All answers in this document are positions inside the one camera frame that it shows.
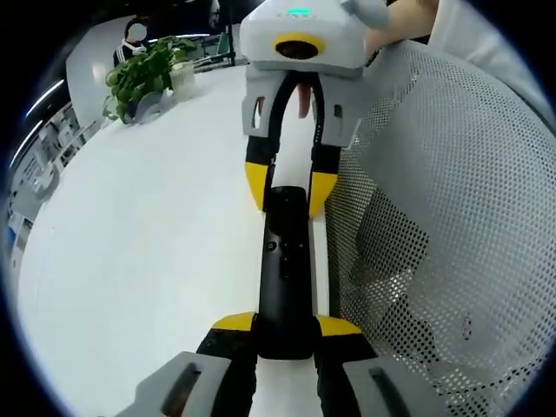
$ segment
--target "white mesh fabric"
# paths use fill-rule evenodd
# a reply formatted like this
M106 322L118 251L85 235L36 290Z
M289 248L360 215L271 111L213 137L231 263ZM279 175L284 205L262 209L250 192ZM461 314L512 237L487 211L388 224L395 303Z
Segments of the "white mesh fabric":
M339 313L452 415L505 414L556 333L556 140L508 87L417 43L369 76L327 203Z

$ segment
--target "green indicator light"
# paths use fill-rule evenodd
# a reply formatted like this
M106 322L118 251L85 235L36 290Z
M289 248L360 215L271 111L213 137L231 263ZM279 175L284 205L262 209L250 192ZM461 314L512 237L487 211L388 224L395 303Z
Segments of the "green indicator light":
M290 9L286 13L289 15L310 15L311 10L309 9Z

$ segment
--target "person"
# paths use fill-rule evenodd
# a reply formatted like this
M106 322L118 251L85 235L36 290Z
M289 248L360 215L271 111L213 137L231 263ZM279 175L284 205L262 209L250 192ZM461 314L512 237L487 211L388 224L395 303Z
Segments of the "person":
M149 44L145 41L147 28L142 22L143 19L136 17L126 24L124 39L114 51L114 67L147 51L149 47Z
M555 129L550 103L519 54L466 0L397 0L388 6L388 30L368 30L367 54L405 39L430 35L428 46L468 61L513 89ZM298 86L299 117L307 116L310 88Z

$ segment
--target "white tabletop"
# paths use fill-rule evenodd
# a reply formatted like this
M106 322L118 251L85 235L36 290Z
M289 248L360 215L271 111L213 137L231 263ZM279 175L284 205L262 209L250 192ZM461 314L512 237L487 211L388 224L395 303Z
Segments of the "white tabletop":
M213 322L256 310L264 217L243 171L245 67L197 75L199 95L99 131L64 170L23 257L18 310L47 381L76 415L112 415ZM313 123L288 105L274 185L307 188ZM328 312L323 217L318 310ZM251 415L319 415L312 361L259 361Z

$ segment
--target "ceiling light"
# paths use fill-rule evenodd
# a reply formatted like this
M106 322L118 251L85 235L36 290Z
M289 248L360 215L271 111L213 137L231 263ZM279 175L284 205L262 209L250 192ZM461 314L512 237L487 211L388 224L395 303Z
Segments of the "ceiling light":
M31 132L29 132L29 134L25 137L25 139L23 139L23 142L21 142L21 145L19 145L19 148L17 148L17 151L14 154L14 157L11 158L10 168L13 165L14 161L17 159L17 156L19 155L19 153L22 151L22 149L25 147L25 145L29 141L29 139L36 133L38 128L41 127L41 124L43 124L43 121L39 120L39 122L35 125L35 127L33 129L31 129Z
M50 87L49 89L47 89L46 91L44 91L43 95L40 96L38 98L38 100L35 101L35 103L31 106L31 108L29 109L29 111L25 114L25 117L27 117L28 115L31 114L31 111L33 111L34 109L36 109L38 107L38 105L40 103L42 103L46 97L48 97L49 95L51 95L58 87L60 87L62 84L64 84L65 81L64 80L60 80L58 81L56 84L54 84L52 87Z

